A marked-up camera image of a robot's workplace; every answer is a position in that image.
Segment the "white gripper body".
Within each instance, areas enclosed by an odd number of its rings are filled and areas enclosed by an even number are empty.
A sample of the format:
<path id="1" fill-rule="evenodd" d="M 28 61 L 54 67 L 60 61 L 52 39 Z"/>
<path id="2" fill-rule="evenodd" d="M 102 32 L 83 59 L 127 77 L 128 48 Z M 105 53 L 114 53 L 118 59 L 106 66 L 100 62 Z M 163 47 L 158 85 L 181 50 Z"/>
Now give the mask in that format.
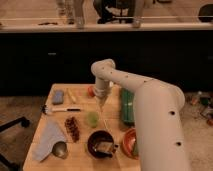
<path id="1" fill-rule="evenodd" d="M 110 82 L 108 80 L 96 77 L 93 91 L 98 99 L 99 106 L 103 107 L 111 91 Z"/>

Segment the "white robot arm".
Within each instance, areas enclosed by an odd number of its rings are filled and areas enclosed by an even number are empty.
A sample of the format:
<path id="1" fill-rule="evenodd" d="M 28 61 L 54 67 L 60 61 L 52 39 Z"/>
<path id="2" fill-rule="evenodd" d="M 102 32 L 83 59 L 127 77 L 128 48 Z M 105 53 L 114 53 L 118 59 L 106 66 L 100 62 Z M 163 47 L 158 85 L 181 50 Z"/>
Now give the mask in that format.
<path id="1" fill-rule="evenodd" d="M 179 112 L 182 90 L 164 81 L 117 70 L 112 59 L 94 62 L 93 88 L 104 105 L 113 82 L 134 94 L 133 113 L 141 171 L 191 171 Z"/>

